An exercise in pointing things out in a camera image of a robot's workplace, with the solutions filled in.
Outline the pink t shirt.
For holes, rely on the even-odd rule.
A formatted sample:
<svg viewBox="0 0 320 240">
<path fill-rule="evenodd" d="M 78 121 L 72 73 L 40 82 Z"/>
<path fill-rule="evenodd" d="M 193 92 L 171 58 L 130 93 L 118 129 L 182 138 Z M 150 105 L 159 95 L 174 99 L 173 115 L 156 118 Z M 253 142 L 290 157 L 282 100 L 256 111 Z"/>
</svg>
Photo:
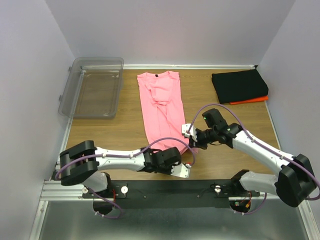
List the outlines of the pink t shirt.
<svg viewBox="0 0 320 240">
<path fill-rule="evenodd" d="M 180 75 L 175 71 L 159 74 L 142 73 L 137 76 L 140 105 L 145 135 L 148 143 L 161 140 L 152 148 L 166 150 L 176 147 L 185 153 L 189 143 L 182 135 L 182 125 L 186 123 L 181 98 Z"/>
</svg>

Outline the clear plastic bin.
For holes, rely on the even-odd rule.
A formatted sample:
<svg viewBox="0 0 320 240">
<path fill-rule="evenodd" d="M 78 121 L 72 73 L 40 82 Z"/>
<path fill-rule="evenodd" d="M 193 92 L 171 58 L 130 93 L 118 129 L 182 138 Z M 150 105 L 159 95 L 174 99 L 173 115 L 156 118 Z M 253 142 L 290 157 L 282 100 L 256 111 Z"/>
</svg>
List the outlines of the clear plastic bin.
<svg viewBox="0 0 320 240">
<path fill-rule="evenodd" d="M 123 87 L 121 57 L 79 57 L 69 68 L 58 113 L 70 119 L 113 119 Z"/>
</svg>

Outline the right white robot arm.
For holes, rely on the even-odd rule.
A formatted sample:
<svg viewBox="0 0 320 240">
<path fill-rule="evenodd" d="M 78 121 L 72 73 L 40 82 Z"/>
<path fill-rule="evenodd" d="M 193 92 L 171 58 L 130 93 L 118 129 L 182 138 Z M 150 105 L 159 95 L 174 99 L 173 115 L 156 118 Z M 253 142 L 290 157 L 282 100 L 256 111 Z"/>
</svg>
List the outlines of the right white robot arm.
<svg viewBox="0 0 320 240">
<path fill-rule="evenodd" d="M 285 204 L 296 208 L 301 202 L 318 200 L 310 194 L 320 187 L 314 176 L 310 160 L 303 154 L 283 152 L 252 135 L 242 123 L 228 124 L 216 108 L 202 114 L 206 130 L 195 128 L 193 123 L 184 124 L 181 133 L 189 139 L 192 148 L 207 149 L 218 142 L 241 151 L 268 167 L 272 174 L 242 170 L 232 178 L 230 191 L 241 196 L 247 191 L 258 191 L 278 196 Z"/>
</svg>

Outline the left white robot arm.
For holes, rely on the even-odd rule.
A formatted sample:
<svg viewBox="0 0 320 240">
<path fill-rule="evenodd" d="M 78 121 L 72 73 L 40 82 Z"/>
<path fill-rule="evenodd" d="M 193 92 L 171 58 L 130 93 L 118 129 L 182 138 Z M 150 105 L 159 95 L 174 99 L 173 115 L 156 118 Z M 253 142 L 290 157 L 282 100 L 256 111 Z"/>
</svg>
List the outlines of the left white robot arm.
<svg viewBox="0 0 320 240">
<path fill-rule="evenodd" d="M 190 174 L 177 147 L 161 150 L 148 146 L 117 151 L 96 147 L 94 141 L 86 140 L 62 151 L 59 160 L 60 170 L 55 179 L 60 180 L 61 185 L 82 184 L 101 198 L 111 191 L 111 179 L 102 173 L 104 170 L 160 173 L 180 178 L 188 178 Z"/>
</svg>

